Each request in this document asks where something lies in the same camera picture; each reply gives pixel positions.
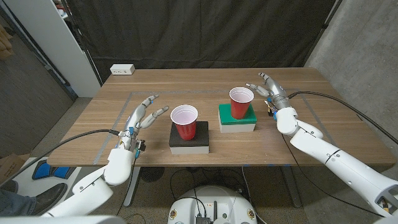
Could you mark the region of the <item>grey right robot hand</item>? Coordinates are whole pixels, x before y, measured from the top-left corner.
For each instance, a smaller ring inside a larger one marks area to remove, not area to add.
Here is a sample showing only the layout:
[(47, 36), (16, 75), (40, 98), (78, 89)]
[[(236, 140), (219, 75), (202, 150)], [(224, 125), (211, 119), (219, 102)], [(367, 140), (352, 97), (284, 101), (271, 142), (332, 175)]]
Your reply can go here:
[(285, 90), (274, 79), (262, 72), (258, 73), (258, 75), (264, 79), (265, 88), (252, 83), (246, 83), (246, 86), (265, 98), (270, 97), (271, 102), (278, 110), (291, 107)]

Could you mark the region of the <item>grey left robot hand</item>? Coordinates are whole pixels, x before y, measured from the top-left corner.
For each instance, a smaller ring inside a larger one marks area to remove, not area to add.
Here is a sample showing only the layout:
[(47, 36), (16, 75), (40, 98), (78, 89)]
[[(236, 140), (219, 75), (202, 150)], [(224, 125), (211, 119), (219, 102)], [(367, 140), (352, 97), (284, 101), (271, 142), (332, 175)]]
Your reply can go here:
[(120, 132), (116, 149), (131, 151), (137, 144), (137, 136), (140, 130), (151, 126), (160, 115), (169, 110), (169, 106), (165, 106), (144, 118), (147, 107), (153, 104), (153, 101), (158, 97), (159, 94), (149, 96), (131, 113), (124, 125), (124, 130)]

